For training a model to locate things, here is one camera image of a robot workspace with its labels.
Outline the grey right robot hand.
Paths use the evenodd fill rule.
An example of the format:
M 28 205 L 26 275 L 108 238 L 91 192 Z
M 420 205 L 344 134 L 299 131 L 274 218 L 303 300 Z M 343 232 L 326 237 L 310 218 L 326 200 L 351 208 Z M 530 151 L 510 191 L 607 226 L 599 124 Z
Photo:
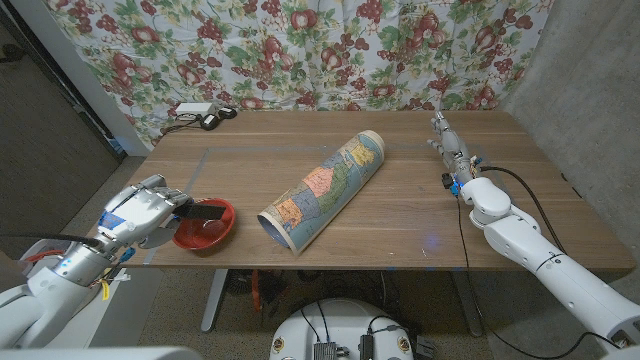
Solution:
M 460 185 L 464 185 L 476 178 L 472 166 L 472 156 L 466 143 L 451 128 L 441 111 L 436 111 L 431 119 L 431 125 L 438 140 L 429 139 L 427 143 L 442 157 L 445 167 Z

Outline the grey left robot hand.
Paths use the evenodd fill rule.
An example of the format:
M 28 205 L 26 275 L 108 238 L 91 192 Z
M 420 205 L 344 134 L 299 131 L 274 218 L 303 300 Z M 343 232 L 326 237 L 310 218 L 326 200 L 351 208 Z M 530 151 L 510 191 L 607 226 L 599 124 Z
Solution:
M 109 253 L 134 243 L 144 249 L 159 247 L 177 231 L 177 225 L 164 224 L 171 222 L 178 207 L 191 202 L 188 194 L 169 188 L 162 175 L 152 175 L 126 187 L 105 205 L 94 238 Z

